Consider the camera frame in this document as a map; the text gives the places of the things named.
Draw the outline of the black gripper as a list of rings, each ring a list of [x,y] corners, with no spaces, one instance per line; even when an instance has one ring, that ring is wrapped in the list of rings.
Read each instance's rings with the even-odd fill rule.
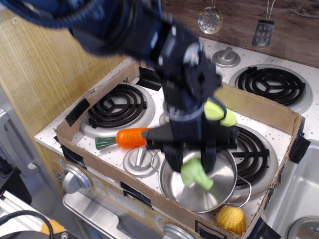
[[[204,104],[188,113],[168,104],[163,105],[170,122],[143,133],[147,148],[160,149],[173,171],[180,173],[185,150],[201,150],[201,164],[205,173],[215,165],[217,153],[222,149],[236,148],[238,129],[222,126],[205,117]]]

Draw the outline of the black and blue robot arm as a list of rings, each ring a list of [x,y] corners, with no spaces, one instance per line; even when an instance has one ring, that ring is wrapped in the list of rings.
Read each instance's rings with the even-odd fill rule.
[[[146,146],[159,149],[171,168],[181,170],[187,150],[201,152],[205,172],[216,154],[236,146],[237,129],[210,119],[222,78],[199,38],[163,15],[157,0],[4,0],[24,19],[48,28],[66,28],[90,54],[124,54],[154,69],[164,94],[169,122],[143,132]]]

